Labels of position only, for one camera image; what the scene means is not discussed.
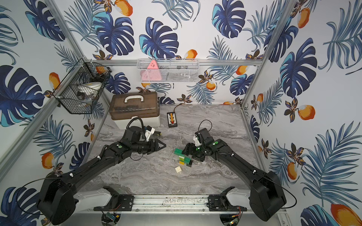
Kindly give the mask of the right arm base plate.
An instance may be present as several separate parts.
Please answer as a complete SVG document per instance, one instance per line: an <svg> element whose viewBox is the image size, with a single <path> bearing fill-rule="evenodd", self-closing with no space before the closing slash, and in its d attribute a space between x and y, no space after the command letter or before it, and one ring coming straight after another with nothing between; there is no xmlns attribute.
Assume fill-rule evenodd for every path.
<svg viewBox="0 0 362 226"><path fill-rule="evenodd" d="M236 212L236 211L247 211L246 207L233 206L226 198L222 195L210 195L206 203L207 208L210 211L221 211L221 212Z"/></svg>

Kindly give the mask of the cream lego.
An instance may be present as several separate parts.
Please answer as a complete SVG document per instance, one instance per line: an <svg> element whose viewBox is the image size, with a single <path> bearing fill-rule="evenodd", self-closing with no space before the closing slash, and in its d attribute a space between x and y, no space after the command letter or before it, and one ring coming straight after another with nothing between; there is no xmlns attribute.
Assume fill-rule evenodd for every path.
<svg viewBox="0 0 362 226"><path fill-rule="evenodd" d="M176 171L177 173L180 173L180 172L182 172L182 169L181 169L180 166L178 166L178 167L175 168L175 171Z"/></svg>

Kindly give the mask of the dark green long lego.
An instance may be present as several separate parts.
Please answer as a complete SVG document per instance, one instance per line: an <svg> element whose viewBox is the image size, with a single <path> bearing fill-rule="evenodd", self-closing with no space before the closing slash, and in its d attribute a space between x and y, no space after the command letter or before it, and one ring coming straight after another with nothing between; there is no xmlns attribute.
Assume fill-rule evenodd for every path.
<svg viewBox="0 0 362 226"><path fill-rule="evenodd" d="M181 149L178 149L178 148L174 150L174 154L181 157L181 158L185 157L185 155L183 154L183 151Z"/></svg>

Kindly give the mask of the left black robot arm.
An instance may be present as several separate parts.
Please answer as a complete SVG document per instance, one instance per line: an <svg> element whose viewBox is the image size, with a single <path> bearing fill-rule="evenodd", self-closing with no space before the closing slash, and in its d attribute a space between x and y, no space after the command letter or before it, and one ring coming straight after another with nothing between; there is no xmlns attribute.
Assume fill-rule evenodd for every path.
<svg viewBox="0 0 362 226"><path fill-rule="evenodd" d="M76 209L74 195L89 181L129 158L132 153L151 154L164 148L166 144L158 138L146 137L144 125L128 124L122 138L104 146L97 157L61 176L47 176L40 190L37 208L52 224L62 224Z"/></svg>

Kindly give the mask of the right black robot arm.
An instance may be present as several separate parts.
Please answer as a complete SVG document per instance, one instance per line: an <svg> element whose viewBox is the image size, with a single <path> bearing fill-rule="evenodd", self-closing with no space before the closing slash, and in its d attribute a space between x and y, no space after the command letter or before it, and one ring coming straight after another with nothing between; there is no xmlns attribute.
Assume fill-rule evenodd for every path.
<svg viewBox="0 0 362 226"><path fill-rule="evenodd" d="M210 156L227 166L250 189L248 203L262 221L267 222L287 203L280 179L275 173L267 173L247 162L225 141L215 140L206 128L199 128L193 140L193 143L185 146L182 154L199 162Z"/></svg>

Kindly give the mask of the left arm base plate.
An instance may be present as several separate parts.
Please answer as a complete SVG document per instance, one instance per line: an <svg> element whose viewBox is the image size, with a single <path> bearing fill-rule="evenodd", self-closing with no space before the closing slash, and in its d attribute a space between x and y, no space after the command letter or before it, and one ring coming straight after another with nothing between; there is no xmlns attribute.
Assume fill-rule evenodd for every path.
<svg viewBox="0 0 362 226"><path fill-rule="evenodd" d="M103 212L131 211L133 202L133 195L113 195L107 205L94 207L93 210Z"/></svg>

